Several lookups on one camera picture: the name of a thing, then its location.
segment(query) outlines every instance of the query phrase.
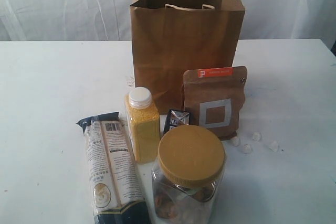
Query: white backdrop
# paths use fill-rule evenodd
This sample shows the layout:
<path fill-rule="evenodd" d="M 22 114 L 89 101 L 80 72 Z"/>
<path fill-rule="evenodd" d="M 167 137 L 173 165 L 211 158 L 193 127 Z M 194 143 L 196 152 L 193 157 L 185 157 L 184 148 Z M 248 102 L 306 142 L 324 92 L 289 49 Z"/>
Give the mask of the white backdrop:
<path fill-rule="evenodd" d="M 336 0 L 242 0 L 241 39 L 336 40 Z M 1 0 L 0 40 L 130 40 L 131 0 Z"/>

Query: white pebble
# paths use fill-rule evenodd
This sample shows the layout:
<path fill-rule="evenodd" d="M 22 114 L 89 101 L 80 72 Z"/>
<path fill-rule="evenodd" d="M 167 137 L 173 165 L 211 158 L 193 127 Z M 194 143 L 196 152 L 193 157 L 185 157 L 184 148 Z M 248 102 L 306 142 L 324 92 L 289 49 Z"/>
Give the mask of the white pebble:
<path fill-rule="evenodd" d="M 254 140 L 254 141 L 260 141 L 260 139 L 261 139 L 261 134 L 259 132 L 253 133 L 252 140 Z"/>
<path fill-rule="evenodd" d="M 252 147 L 249 144 L 244 144 L 243 153 L 250 154 L 253 151 Z"/>
<path fill-rule="evenodd" d="M 273 141 L 268 145 L 268 148 L 270 148 L 272 151 L 277 152 L 279 149 L 279 144 L 277 141 Z"/>
<path fill-rule="evenodd" d="M 238 136 L 234 136 L 233 138 L 231 138 L 231 143 L 233 146 L 239 146 L 240 145 L 240 139 Z"/>

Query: clear plastic jar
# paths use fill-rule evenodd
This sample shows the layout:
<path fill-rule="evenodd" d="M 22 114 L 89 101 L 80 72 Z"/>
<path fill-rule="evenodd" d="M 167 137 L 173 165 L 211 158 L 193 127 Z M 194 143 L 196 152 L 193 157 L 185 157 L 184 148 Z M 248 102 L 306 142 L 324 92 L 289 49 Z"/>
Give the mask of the clear plastic jar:
<path fill-rule="evenodd" d="M 154 161 L 160 142 L 160 115 L 147 88 L 133 89 L 125 97 L 129 136 L 138 163 Z"/>
<path fill-rule="evenodd" d="M 222 143 L 209 130 L 185 125 L 168 131 L 152 168 L 156 215 L 169 223 L 208 223 L 225 161 Z"/>

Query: orange label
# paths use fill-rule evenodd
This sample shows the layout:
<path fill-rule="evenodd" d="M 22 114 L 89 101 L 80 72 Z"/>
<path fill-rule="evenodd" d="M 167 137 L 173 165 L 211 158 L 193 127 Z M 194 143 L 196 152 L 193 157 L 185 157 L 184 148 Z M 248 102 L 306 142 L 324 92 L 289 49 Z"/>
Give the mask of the orange label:
<path fill-rule="evenodd" d="M 231 76 L 233 68 L 207 68 L 199 69 L 198 77 L 218 77 L 218 76 Z"/>

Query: white table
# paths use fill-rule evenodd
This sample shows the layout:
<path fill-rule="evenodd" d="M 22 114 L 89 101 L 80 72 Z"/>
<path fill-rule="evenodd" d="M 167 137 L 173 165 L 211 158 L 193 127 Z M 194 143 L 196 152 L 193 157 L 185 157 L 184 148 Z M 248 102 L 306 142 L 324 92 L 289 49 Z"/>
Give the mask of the white table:
<path fill-rule="evenodd" d="M 320 40 L 245 40 L 234 65 L 248 68 L 238 134 L 254 151 L 225 142 L 211 223 L 336 223 L 336 58 Z M 123 112 L 132 75 L 129 41 L 0 42 L 0 223 L 93 222 L 75 122 Z"/>

